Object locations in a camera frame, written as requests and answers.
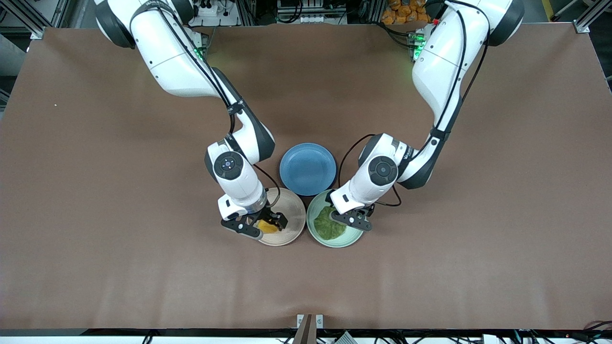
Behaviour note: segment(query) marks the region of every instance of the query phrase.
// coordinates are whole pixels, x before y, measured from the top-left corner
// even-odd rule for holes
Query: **yellow food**
[[[401,6],[401,0],[388,0],[388,2],[392,10],[397,10]]]
[[[395,21],[395,11],[392,11],[390,9],[386,9],[383,13],[382,13],[382,18],[381,21],[385,24],[385,25],[391,25],[393,24],[393,22]]]
[[[266,234],[272,234],[272,233],[278,232],[278,227],[276,227],[275,225],[271,225],[270,223],[267,223],[263,220],[259,221],[259,223],[257,224],[257,227]]]
[[[410,12],[412,12],[412,10],[410,9],[410,6],[408,5],[402,5],[400,6],[399,9],[397,9],[397,15],[400,17],[407,17]]]

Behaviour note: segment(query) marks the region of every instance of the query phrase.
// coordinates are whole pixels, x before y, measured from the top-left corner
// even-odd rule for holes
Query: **white bracket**
[[[304,314],[297,315],[297,326],[296,327],[300,327],[300,324],[302,323],[303,319],[304,319]],[[322,329],[323,328],[323,314],[317,314],[315,317],[315,320],[316,320],[316,328]]]

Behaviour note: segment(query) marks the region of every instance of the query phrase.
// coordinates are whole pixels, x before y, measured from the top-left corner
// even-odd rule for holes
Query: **wire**
[[[403,43],[402,41],[398,40],[395,36],[393,36],[393,35],[398,35],[398,36],[402,36],[402,37],[408,37],[407,33],[391,30],[384,23],[380,23],[378,21],[369,21],[368,24],[375,24],[378,27],[380,27],[383,30],[385,30],[387,32],[387,34],[389,35],[389,37],[391,37],[391,39],[395,43],[401,45],[402,47],[405,47],[405,48],[415,47],[415,45],[410,45],[410,44]]]
[[[541,334],[537,333],[536,330],[530,330],[530,331],[535,333],[536,336],[544,338],[544,340],[547,341],[548,344],[555,344],[555,342],[553,342],[552,340],[548,339],[548,337],[546,337],[545,335],[541,335]]]
[[[340,176],[342,174],[342,166],[344,165],[344,161],[346,160],[346,157],[351,153],[351,151],[363,140],[365,140],[368,137],[371,136],[375,136],[375,134],[368,134],[365,135],[364,137],[360,138],[357,142],[355,142],[346,152],[345,156],[342,157],[342,161],[340,162],[340,167],[338,167],[338,188],[340,188]],[[395,194],[395,196],[397,197],[397,203],[395,204],[389,204],[389,203],[385,203],[385,202],[375,202],[376,204],[380,204],[382,206],[387,206],[387,207],[399,207],[401,206],[401,197],[400,194],[397,193],[397,190],[395,189],[395,184],[391,187],[393,189],[393,192]]]
[[[282,20],[278,17],[278,9],[277,9],[277,13],[276,13],[276,20],[281,22],[281,23],[285,23],[285,24],[291,24],[294,21],[298,20],[300,18],[300,16],[302,15],[302,9],[304,8],[304,3],[302,2],[302,0],[297,0],[298,2],[296,3],[296,10],[295,12],[293,12],[293,14],[291,15],[291,17],[289,18],[289,20]]]
[[[253,20],[253,22],[254,22],[256,25],[259,25],[258,20],[257,20],[257,17],[255,17],[255,15],[253,14],[253,12],[251,11],[251,8],[249,8],[249,6],[248,6],[248,2],[247,2],[247,1],[245,1],[244,8],[246,8],[246,9],[247,9],[247,13],[248,13],[248,15],[250,15],[250,16],[251,16],[251,19]]]
[[[459,0],[448,0],[448,1],[452,2],[454,4],[471,7],[473,9],[479,11],[487,19],[487,24],[489,26],[489,28],[487,30],[487,38],[484,41],[485,48],[482,51],[482,56],[480,57],[480,61],[478,62],[478,66],[476,67],[476,71],[474,72],[474,76],[472,76],[472,80],[470,80],[470,82],[468,84],[468,87],[466,88],[465,93],[463,94],[463,101],[465,101],[465,98],[468,96],[469,90],[472,88],[472,84],[474,84],[474,80],[476,80],[476,76],[478,76],[478,73],[480,72],[480,67],[482,66],[482,63],[485,60],[485,56],[487,55],[487,50],[488,50],[488,47],[489,47],[489,35],[491,34],[491,21],[489,20],[489,17],[485,14],[485,12],[483,10],[481,10],[477,6],[474,6],[472,4],[468,4],[467,2],[463,2],[463,1],[459,1]],[[433,5],[433,4],[442,4],[442,3],[444,3],[444,1],[441,1],[441,0],[432,0],[432,1],[428,1],[425,4],[425,7],[427,7],[429,5]]]
[[[230,1],[230,5],[228,6],[228,0],[225,0],[225,5],[221,5],[221,1],[217,1],[217,4],[219,4],[219,7],[221,7],[224,10],[231,10],[232,7],[234,7],[234,2]]]
[[[529,330],[529,335],[531,336],[531,344],[539,344],[532,330]]]
[[[274,180],[274,178],[272,178],[272,176],[270,176],[266,171],[264,171],[261,167],[253,164],[253,166],[255,166],[258,170],[260,170],[260,172],[262,172],[263,174],[266,175],[266,177],[268,177],[273,183],[274,183],[274,187],[276,187],[276,190],[278,191],[278,194],[276,195],[276,198],[274,199],[274,202],[272,202],[269,206],[267,206],[268,208],[271,208],[273,206],[276,205],[276,202],[278,202],[278,199],[280,198],[280,186],[278,186],[278,183]]]
[[[425,339],[425,336],[423,336],[423,337],[421,337],[421,338],[419,338],[419,339],[415,340],[415,341],[414,341],[414,343],[412,343],[412,344],[419,344],[419,342],[420,342],[421,340],[423,340],[423,339]]]
[[[384,23],[381,23],[379,21],[369,21],[367,24],[376,24],[376,25],[380,26],[381,28],[383,28],[387,32],[391,32],[392,34],[396,34],[398,36],[408,37],[407,33],[400,32],[400,31],[395,31],[393,29],[389,29],[388,26],[386,26]]]
[[[336,25],[340,24],[340,22],[342,21],[342,18],[344,18],[345,15],[346,15],[346,11],[342,14],[342,17],[340,17],[340,20],[338,20],[338,24],[336,24]]]
[[[236,127],[236,115],[235,114],[231,114],[229,116],[229,133],[233,134],[234,133],[234,128]]]
[[[608,325],[608,324],[612,324],[612,321],[600,321],[598,324],[593,325],[591,327],[587,327],[586,329],[584,329],[585,331],[590,331],[590,330],[594,330],[597,329],[599,327],[602,327],[604,325]]]
[[[342,165],[344,165],[344,161],[346,160],[346,157],[348,156],[348,154],[353,150],[353,148],[355,148],[355,146],[357,146],[361,141],[365,140],[368,137],[374,136],[375,134],[368,134],[365,135],[364,137],[360,138],[359,141],[355,142],[354,145],[352,145],[348,152],[346,152],[345,156],[342,158],[342,161],[340,162],[340,167],[338,168],[338,188],[340,188],[340,175],[342,174]]]
[[[455,92],[455,88],[457,87],[457,83],[459,82],[459,75],[461,75],[461,68],[463,68],[463,60],[465,58],[465,50],[466,50],[467,40],[468,40],[468,33],[465,28],[465,21],[463,20],[463,16],[461,15],[461,12],[458,9],[454,9],[454,10],[455,10],[455,13],[457,13],[457,15],[459,16],[459,20],[461,21],[461,27],[463,28],[463,49],[461,51],[461,59],[459,60],[459,68],[457,69],[457,75],[455,75],[455,81],[453,82],[453,86],[450,89],[449,97],[446,100],[446,105],[444,106],[444,109],[442,110],[440,118],[438,119],[438,123],[436,123],[435,125],[436,129],[440,125],[440,122],[442,121],[442,117],[444,113],[446,113],[446,109],[448,109],[450,105],[450,99],[452,98],[453,93]]]
[[[206,72],[202,68],[202,66],[198,62],[198,59],[196,57],[194,57],[194,55],[191,52],[189,52],[189,49],[185,46],[185,44],[183,43],[183,41],[181,40],[179,35],[176,33],[176,31],[174,31],[174,29],[172,28],[172,25],[170,24],[170,22],[168,21],[166,16],[163,14],[164,11],[162,10],[162,8],[160,6],[157,6],[155,8],[159,11],[160,16],[162,17],[162,19],[166,23],[168,29],[173,33],[174,38],[176,38],[176,40],[182,45],[183,49],[185,49],[185,51],[188,52],[187,55],[189,55],[189,57],[191,58],[193,63],[200,69],[200,71],[202,71],[202,73],[208,79],[208,81],[210,81],[212,87],[215,89],[215,91],[217,91],[217,93],[219,94],[219,97],[223,100],[223,103],[225,104],[225,106],[229,107],[230,106],[230,101],[227,99],[227,95],[224,92],[222,92],[221,83],[219,82],[216,74],[213,72],[212,67],[208,64],[208,62],[206,62],[205,59],[202,59],[201,61],[209,69],[209,71]],[[194,50],[196,50],[195,44],[191,40],[191,37],[189,37],[189,35],[187,35],[187,33],[185,32],[185,29],[183,28],[183,25],[179,21],[179,19],[175,16],[174,13],[172,13],[172,12],[168,12],[168,13],[173,17],[173,19],[176,21],[176,23],[179,24],[178,26],[181,28],[181,31],[183,32],[183,35],[185,35],[185,37],[187,38],[187,40],[191,44],[192,48]]]
[[[382,206],[387,206],[387,207],[399,207],[399,206],[401,206],[401,197],[400,197],[400,194],[397,193],[397,190],[395,189],[395,184],[391,188],[393,189],[393,192],[395,193],[395,197],[397,197],[397,203],[395,203],[395,204],[389,204],[389,203],[385,203],[385,202],[374,202],[374,203],[380,204]]]
[[[158,330],[149,330],[147,335],[144,336],[143,344],[151,344],[153,342],[153,336],[160,335]]]
[[[289,341],[290,341],[290,340],[291,340],[293,337],[295,337],[295,336],[296,336],[296,335],[294,335],[294,334],[290,335],[290,336],[289,336],[289,337],[288,337],[288,338],[285,340],[285,342],[284,342],[283,344],[287,344],[287,343],[289,343]]]

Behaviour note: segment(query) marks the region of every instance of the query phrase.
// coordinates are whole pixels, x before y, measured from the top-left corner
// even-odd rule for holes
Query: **green food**
[[[335,209],[323,207],[319,216],[315,219],[315,230],[323,240],[335,239],[344,233],[346,226],[329,218],[329,214]]]

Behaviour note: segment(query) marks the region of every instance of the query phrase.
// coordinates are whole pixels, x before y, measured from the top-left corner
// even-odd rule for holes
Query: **green indicator light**
[[[200,51],[198,49],[194,49],[193,52],[198,55],[198,59],[200,60],[204,60],[204,56],[202,56],[202,53],[200,53]]]
[[[421,45],[421,46],[419,46],[418,48],[416,48],[416,49],[414,50],[414,59],[419,58],[419,55],[420,55],[421,51],[423,51],[423,47],[424,47],[424,46],[423,46],[423,45]]]

